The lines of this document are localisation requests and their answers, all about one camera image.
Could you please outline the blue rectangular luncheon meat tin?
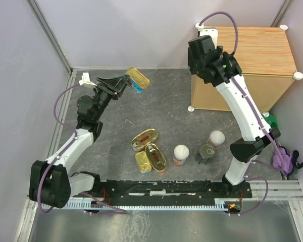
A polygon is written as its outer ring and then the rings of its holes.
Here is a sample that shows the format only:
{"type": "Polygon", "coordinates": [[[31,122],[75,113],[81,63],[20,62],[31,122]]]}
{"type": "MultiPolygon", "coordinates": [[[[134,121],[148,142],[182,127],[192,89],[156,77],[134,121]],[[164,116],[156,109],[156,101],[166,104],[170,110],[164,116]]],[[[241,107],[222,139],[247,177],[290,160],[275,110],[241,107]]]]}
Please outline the blue rectangular luncheon meat tin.
{"type": "Polygon", "coordinates": [[[150,85],[150,80],[135,67],[130,67],[126,74],[129,75],[127,85],[138,94],[150,85]]]}

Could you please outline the oval red fish tin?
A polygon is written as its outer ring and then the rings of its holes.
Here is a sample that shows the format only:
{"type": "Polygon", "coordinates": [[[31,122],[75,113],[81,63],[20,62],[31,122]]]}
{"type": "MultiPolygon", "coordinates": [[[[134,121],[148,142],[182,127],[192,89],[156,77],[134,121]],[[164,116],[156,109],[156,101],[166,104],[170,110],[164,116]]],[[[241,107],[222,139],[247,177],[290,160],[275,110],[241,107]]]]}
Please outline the oval red fish tin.
{"type": "Polygon", "coordinates": [[[156,129],[147,129],[132,139],[131,147],[134,151],[140,152],[144,150],[146,145],[155,143],[157,139],[158,132],[156,129]]]}

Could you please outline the wooden cube cabinet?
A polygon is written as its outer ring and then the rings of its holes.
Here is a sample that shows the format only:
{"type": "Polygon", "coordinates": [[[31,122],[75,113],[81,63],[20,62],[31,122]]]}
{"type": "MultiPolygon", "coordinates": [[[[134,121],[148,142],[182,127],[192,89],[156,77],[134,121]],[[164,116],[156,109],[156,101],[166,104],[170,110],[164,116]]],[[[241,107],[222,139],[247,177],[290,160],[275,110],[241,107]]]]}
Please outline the wooden cube cabinet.
{"type": "Polygon", "coordinates": [[[303,78],[297,71],[289,46],[287,26],[239,27],[235,40],[233,27],[216,27],[217,44],[239,63],[247,88],[260,112],[269,111],[294,80],[303,78]]]}

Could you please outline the dark blue round can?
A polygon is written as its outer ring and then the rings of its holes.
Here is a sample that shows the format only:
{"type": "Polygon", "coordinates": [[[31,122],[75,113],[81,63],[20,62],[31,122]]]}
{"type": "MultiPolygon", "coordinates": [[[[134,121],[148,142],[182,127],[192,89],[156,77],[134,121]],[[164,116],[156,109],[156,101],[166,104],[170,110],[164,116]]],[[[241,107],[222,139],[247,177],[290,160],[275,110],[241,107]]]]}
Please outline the dark blue round can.
{"type": "Polygon", "coordinates": [[[199,165],[206,165],[215,156],[216,149],[211,143],[202,143],[195,155],[195,160],[199,165]]]}

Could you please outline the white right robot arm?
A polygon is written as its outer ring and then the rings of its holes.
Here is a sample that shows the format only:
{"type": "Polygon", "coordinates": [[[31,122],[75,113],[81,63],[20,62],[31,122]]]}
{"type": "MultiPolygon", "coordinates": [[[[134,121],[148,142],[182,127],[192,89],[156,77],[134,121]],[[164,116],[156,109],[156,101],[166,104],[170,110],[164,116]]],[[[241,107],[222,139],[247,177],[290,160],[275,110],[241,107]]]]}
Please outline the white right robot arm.
{"type": "Polygon", "coordinates": [[[233,158],[221,185],[225,196],[234,197],[245,181],[251,161],[280,137],[280,131],[271,128],[256,107],[234,53],[215,46],[210,36],[189,41],[188,67],[191,74],[218,90],[239,125],[242,137],[230,145],[233,158]]]}

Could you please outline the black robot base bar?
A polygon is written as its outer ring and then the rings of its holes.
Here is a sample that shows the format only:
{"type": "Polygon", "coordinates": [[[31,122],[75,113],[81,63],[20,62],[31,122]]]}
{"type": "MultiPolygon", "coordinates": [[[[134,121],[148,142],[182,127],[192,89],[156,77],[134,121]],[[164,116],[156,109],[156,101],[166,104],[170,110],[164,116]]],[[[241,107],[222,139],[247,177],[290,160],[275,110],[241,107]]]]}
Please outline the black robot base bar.
{"type": "Polygon", "coordinates": [[[209,180],[107,180],[101,181],[89,194],[106,198],[108,204],[116,206],[214,205],[215,199],[253,197],[248,182],[229,188],[223,182],[209,180]]]}

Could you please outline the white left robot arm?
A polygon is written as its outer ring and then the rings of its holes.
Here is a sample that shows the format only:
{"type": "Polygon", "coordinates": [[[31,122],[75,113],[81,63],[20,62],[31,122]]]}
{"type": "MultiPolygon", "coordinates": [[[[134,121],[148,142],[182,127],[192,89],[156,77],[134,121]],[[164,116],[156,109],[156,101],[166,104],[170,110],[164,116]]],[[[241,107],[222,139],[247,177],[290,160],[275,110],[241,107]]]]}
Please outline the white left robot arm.
{"type": "Polygon", "coordinates": [[[82,74],[78,86],[91,88],[93,96],[81,96],[77,105],[77,125],[73,135],[45,161],[35,161],[31,166],[29,198],[37,202],[42,213],[53,208],[63,208],[73,196],[88,193],[95,197],[101,193],[100,176],[82,171],[69,176],[80,155],[100,136],[103,123],[99,120],[111,100],[118,100],[127,86],[129,75],[111,79],[97,78],[92,82],[88,72],[82,74]]]}

